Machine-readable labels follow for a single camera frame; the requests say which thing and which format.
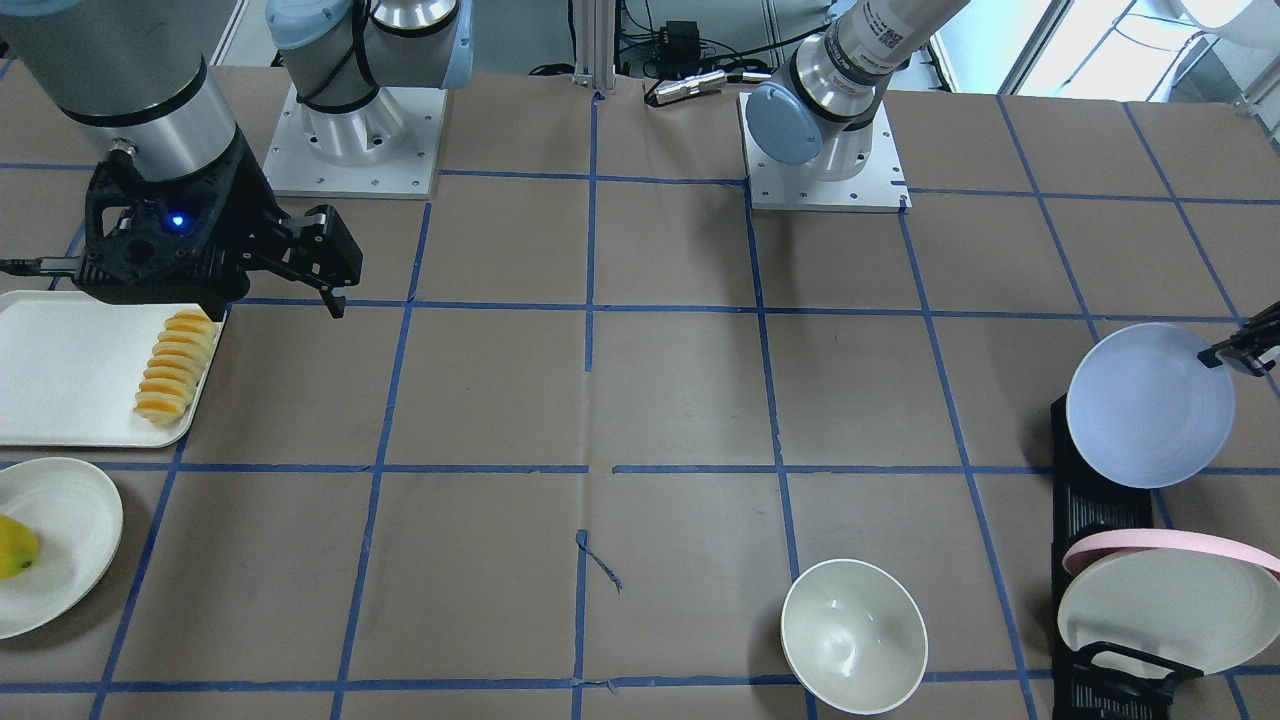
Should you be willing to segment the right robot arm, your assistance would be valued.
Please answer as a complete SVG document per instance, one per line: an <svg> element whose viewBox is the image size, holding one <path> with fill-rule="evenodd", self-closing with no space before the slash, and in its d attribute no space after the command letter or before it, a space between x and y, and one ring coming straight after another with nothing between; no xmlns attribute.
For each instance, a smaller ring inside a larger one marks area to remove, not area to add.
<svg viewBox="0 0 1280 720"><path fill-rule="evenodd" d="M3 37L99 150L74 258L6 259L105 304L196 304L251 272L314 288L334 318L364 255L339 211L279 195L424 199L445 94L474 68L470 1L270 1L292 96L261 164L169 1L5 1Z"/></svg>

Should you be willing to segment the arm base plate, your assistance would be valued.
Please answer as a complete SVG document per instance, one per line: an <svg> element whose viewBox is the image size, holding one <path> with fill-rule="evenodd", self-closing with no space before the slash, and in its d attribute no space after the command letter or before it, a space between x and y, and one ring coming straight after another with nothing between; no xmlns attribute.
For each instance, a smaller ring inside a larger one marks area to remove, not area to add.
<svg viewBox="0 0 1280 720"><path fill-rule="evenodd" d="M746 127L748 92L739 95L742 150L756 209L781 211L899 213L913 206L902 172L890 109L877 111L870 151L856 154L840 147L804 165L786 165L769 158Z"/></svg>
<svg viewBox="0 0 1280 720"><path fill-rule="evenodd" d="M288 94L262 159L285 197L430 199L448 92L381 88L364 108L328 114Z"/></svg>

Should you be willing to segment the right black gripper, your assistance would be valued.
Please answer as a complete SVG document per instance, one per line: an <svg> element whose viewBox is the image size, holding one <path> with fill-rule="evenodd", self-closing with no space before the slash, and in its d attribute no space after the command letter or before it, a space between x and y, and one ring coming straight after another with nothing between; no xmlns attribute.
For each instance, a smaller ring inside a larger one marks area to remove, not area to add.
<svg viewBox="0 0 1280 720"><path fill-rule="evenodd" d="M84 200L76 287L106 304L197 304L214 320L264 269L316 290L334 319L360 283L364 254L334 208L285 217L244 136L177 179L142 178L138 150L115 142Z"/></svg>

